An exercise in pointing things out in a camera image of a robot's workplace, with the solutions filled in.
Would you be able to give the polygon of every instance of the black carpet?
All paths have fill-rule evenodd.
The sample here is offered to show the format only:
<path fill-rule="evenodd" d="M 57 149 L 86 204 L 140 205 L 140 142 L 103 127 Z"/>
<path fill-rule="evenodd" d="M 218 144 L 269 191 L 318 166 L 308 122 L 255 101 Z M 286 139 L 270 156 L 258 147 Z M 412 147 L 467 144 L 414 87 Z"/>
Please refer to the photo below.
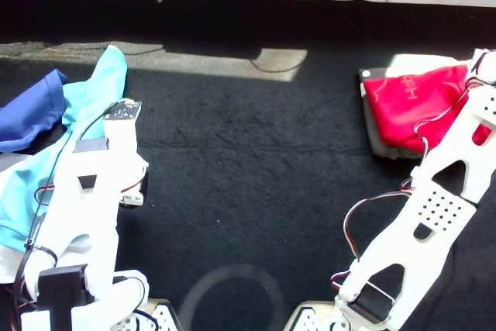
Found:
<path fill-rule="evenodd" d="M 193 330 L 281 329 L 298 303 L 335 295 L 329 274 L 351 261 L 341 231 L 346 211 L 397 188 L 414 165 L 370 155 L 359 68 L 406 52 L 469 58 L 473 48 L 496 44 L 491 9 L 164 0 L 157 10 L 154 0 L 2 1 L 16 10 L 3 16 L 3 42 L 124 39 L 245 58 L 262 47 L 308 51 L 291 82 L 140 69 L 127 75 L 126 96 L 143 101 L 137 132 L 150 180 L 146 205 L 120 212 L 117 268 L 143 271 L 152 296 L 189 312 L 182 305 L 193 286 L 227 267 L 232 277 L 199 300 Z M 63 15 L 34 21 L 43 7 L 60 5 L 68 7 Z M 71 81 L 92 69 L 0 59 L 0 107 L 55 67 Z M 59 135 L 55 129 L 33 149 Z M 455 278 L 428 329 L 490 329 L 496 322 L 495 201 L 493 189 L 461 236 Z M 403 203 L 375 202 L 356 214 L 351 230 L 362 249 Z M 405 330 L 419 329 L 445 272 Z M 10 299 L 2 297 L 4 329 Z"/>

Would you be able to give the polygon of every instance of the red wire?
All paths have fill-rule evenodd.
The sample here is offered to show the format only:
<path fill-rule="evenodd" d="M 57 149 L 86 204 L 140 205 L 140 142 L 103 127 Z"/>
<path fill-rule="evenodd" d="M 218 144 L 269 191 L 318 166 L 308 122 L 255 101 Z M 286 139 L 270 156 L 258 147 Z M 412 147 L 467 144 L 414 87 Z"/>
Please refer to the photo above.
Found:
<path fill-rule="evenodd" d="M 53 189 L 55 189 L 55 185 L 40 186 L 34 192 L 34 199 L 36 200 L 37 203 L 41 203 L 41 205 L 48 205 L 48 203 L 40 201 L 40 199 L 38 198 L 38 193 L 42 190 L 46 191 L 46 190 L 53 190 Z"/>
<path fill-rule="evenodd" d="M 339 290 L 341 288 L 341 284 L 334 282 L 337 278 L 345 277 L 350 273 L 350 271 L 340 271 L 335 273 L 329 279 L 329 283 L 335 290 Z"/>

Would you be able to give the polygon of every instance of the robotic arm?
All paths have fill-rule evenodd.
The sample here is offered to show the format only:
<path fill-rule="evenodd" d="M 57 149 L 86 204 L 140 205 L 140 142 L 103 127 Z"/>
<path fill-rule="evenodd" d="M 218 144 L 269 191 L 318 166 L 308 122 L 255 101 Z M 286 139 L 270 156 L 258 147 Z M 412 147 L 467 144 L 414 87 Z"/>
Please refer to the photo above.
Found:
<path fill-rule="evenodd" d="M 103 115 L 104 138 L 84 140 L 82 133 L 61 152 L 50 207 L 23 269 L 37 303 L 21 315 L 23 331 L 110 330 L 146 305 L 146 277 L 114 273 L 119 204 L 143 204 L 148 163 L 136 153 L 140 108 L 118 102 Z"/>
<path fill-rule="evenodd" d="M 412 171 L 412 189 L 397 218 L 352 262 L 336 296 L 334 317 L 319 321 L 327 325 L 323 329 L 399 330 L 441 274 L 496 169 L 496 136 L 491 132 L 480 146 L 472 140 L 480 125 L 496 129 L 496 88 L 481 85 L 468 95 L 443 141 Z M 454 195 L 432 178 L 458 160 L 466 174 L 463 190 Z M 376 278 L 391 270 L 400 275 L 382 288 Z M 314 308 L 303 307 L 290 329 L 311 329 L 316 319 Z"/>

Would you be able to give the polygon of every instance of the red drawstring bag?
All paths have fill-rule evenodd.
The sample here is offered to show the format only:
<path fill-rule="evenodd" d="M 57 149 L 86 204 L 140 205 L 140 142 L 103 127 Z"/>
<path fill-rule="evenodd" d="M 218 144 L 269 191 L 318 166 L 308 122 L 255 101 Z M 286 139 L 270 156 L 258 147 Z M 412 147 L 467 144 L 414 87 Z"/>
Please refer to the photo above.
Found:
<path fill-rule="evenodd" d="M 384 143 L 422 153 L 424 144 L 415 135 L 414 126 L 453 106 L 465 90 L 467 70 L 466 65 L 456 65 L 421 75 L 365 81 L 370 107 Z M 467 99 L 468 95 L 465 95 L 441 119 L 419 128 L 418 132 L 429 142 L 429 149 L 441 142 Z M 480 126 L 473 136 L 474 142 L 482 144 L 490 132 L 487 127 Z"/>

